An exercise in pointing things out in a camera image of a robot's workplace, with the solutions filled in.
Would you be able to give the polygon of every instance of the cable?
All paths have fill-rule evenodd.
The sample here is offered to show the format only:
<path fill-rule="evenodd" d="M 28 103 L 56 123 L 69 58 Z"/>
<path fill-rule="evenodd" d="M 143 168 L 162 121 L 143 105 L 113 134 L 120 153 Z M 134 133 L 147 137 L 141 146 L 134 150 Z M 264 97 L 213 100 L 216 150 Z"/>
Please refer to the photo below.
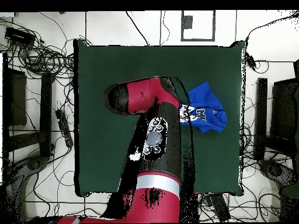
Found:
<path fill-rule="evenodd" d="M 261 216 L 261 218 L 263 219 L 263 221 L 264 222 L 267 222 L 265 219 L 264 219 L 264 214 L 262 213 L 262 207 L 260 207 L 260 205 L 261 205 L 261 203 L 260 203 L 260 201 L 261 201 L 261 199 L 264 197 L 264 196 L 267 196 L 267 195 L 271 195 L 271 196 L 273 196 L 273 197 L 276 197 L 279 201 L 280 201 L 280 197 L 278 197 L 277 195 L 275 195 L 275 194 L 273 194 L 273 193 L 265 193 L 265 194 L 263 194 L 263 195 L 261 195 L 260 197 L 259 197 L 259 200 L 258 200 L 258 205 L 259 205 L 259 212 L 260 212 L 260 216 Z"/>
<path fill-rule="evenodd" d="M 57 159 L 59 159 L 59 158 L 61 158 L 62 157 L 62 159 L 61 159 L 61 161 L 59 162 L 59 164 L 56 166 L 56 168 L 60 165 L 60 163 L 63 161 L 63 159 L 65 158 L 65 156 L 67 155 L 67 154 L 69 154 L 69 152 L 71 151 L 71 149 L 68 149 L 68 151 L 64 154 L 64 155 L 62 155 L 62 156 L 60 156 L 60 157 L 58 157 L 58 158 L 56 158 L 56 159 L 54 159 L 54 160 L 57 160 Z M 47 178 L 49 178 L 50 177 L 50 175 L 52 174 L 53 172 L 51 172 L 41 183 L 39 183 L 35 188 L 37 188 L 38 186 L 40 186 Z M 33 190 L 31 191 L 31 192 L 29 192 L 26 196 L 25 196 L 25 198 L 27 198 L 28 197 L 28 195 L 30 194 L 30 193 L 32 193 L 33 192 Z"/>
<path fill-rule="evenodd" d="M 37 184 L 37 181 L 39 180 L 39 173 L 37 173 L 37 178 L 36 178 L 36 181 L 35 181 L 35 184 L 33 186 L 33 192 L 35 194 L 35 196 L 39 199 L 39 200 L 42 200 L 43 202 L 45 202 L 48 206 L 49 206 L 49 209 L 48 209 L 48 212 L 46 213 L 46 215 L 44 217 L 46 217 L 51 209 L 51 205 L 44 199 L 42 199 L 40 196 L 37 195 L 35 189 L 36 189 L 36 184 Z"/>
<path fill-rule="evenodd" d="M 143 36 L 143 34 L 140 32 L 140 30 L 138 29 L 138 27 L 136 26 L 135 22 L 133 21 L 132 17 L 128 14 L 128 12 L 126 11 L 127 16 L 130 18 L 130 20 L 132 21 L 133 25 L 135 26 L 135 28 L 137 29 L 137 31 L 140 33 L 140 35 L 143 37 L 143 39 L 145 40 L 147 46 L 149 46 L 147 39 Z"/>
<path fill-rule="evenodd" d="M 59 191 L 59 186 L 60 186 L 60 184 L 62 184 L 62 185 L 64 185 L 64 186 L 73 186 L 74 184 L 72 184 L 72 185 L 65 185 L 65 184 L 63 184 L 62 182 L 61 182 L 61 180 L 63 179 L 63 177 L 67 174 L 67 173 L 69 173 L 69 172 L 73 172 L 73 173 L 75 173 L 74 171 L 66 171 L 62 176 L 61 176 L 61 178 L 60 178 L 60 180 L 58 181 L 59 182 L 59 184 L 58 184 L 58 187 L 57 187 L 57 215 L 59 215 L 59 208 L 60 208 L 60 205 L 59 205 L 59 203 L 58 203 L 58 191 Z"/>
<path fill-rule="evenodd" d="M 102 216 L 102 214 L 96 212 L 94 209 L 86 208 L 86 209 L 84 209 L 84 210 L 82 210 L 82 211 L 79 211 L 79 212 L 77 212 L 77 213 L 69 213 L 69 214 L 66 214 L 66 215 L 64 215 L 64 217 L 66 217 L 66 216 L 76 216 L 77 214 L 80 214 L 80 213 L 82 213 L 82 212 L 84 212 L 84 211 L 86 211 L 86 210 L 90 210 L 90 211 L 94 212 L 95 214 L 97 214 L 97 215 L 99 215 L 99 216 Z"/>
<path fill-rule="evenodd" d="M 164 15 L 163 15 L 163 21 L 162 21 L 162 23 L 163 23 L 164 27 L 165 27 L 165 28 L 167 29 L 167 31 L 168 31 L 168 37 L 167 37 L 167 40 L 163 41 L 163 43 L 161 44 L 161 46 L 164 44 L 164 42 L 167 42 L 167 41 L 168 41 L 169 36 L 171 35 L 171 32 L 169 31 L 168 27 L 165 26 L 165 23 L 164 23 L 165 14 L 166 14 L 166 11 L 164 11 Z"/>
<path fill-rule="evenodd" d="M 278 22 L 278 21 L 282 21 L 282 20 L 286 20 L 286 19 L 292 19 L 292 18 L 297 18 L 299 17 L 299 10 L 295 11 L 292 15 L 290 16 L 287 16 L 287 17 L 283 17 L 283 18 L 280 18 L 280 19 L 276 19 L 276 20 L 273 20 L 267 24 L 264 24 L 264 25 L 261 25 L 261 26 L 258 26 L 254 29 L 252 29 L 249 34 L 247 35 L 246 39 L 245 39 L 245 42 L 246 42 L 246 46 L 248 46 L 248 40 L 249 40 L 249 36 L 250 34 L 255 31 L 256 29 L 259 29 L 261 27 L 265 27 L 265 26 L 268 26 L 268 25 L 271 25 L 275 22 Z M 267 60 L 254 60 L 252 56 L 250 56 L 247 52 L 245 53 L 245 60 L 247 61 L 248 65 L 258 74 L 263 74 L 263 73 L 266 73 L 269 69 L 269 62 L 291 62 L 291 61 L 267 61 Z M 259 63 L 260 65 L 260 62 L 266 62 L 267 63 L 267 69 L 264 71 L 264 72 L 258 72 L 257 71 L 257 67 L 256 67 L 256 62 Z"/>
<path fill-rule="evenodd" d="M 39 12 L 40 14 L 42 14 L 44 17 L 46 17 L 46 18 L 48 18 L 48 19 L 50 19 L 50 20 L 52 20 L 53 22 L 55 22 L 56 24 L 57 24 L 57 26 L 60 28 L 60 30 L 62 31 L 62 33 L 63 33 L 63 35 L 64 35 L 64 37 L 65 37 L 65 39 L 66 40 L 68 40 L 67 39 L 67 37 L 66 37 L 66 35 L 65 35 L 65 33 L 63 32 L 63 30 L 62 30 L 62 28 L 61 28 L 61 26 L 55 21 L 55 20 L 53 20 L 52 18 L 50 18 L 50 17 L 48 17 L 48 16 L 46 16 L 46 15 L 44 15 L 43 13 L 41 13 L 41 12 Z"/>

